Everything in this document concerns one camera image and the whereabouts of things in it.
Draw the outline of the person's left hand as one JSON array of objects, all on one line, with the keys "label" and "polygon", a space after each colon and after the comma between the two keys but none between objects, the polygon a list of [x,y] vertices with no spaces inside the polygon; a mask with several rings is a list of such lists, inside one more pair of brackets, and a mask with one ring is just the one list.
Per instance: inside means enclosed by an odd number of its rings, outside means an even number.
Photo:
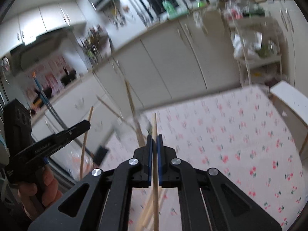
[{"label": "person's left hand", "polygon": [[53,205],[62,197],[59,191],[59,182],[54,177],[50,166],[44,167],[41,185],[35,183],[21,183],[18,185],[18,196],[23,209],[31,220],[35,220],[45,209]]}]

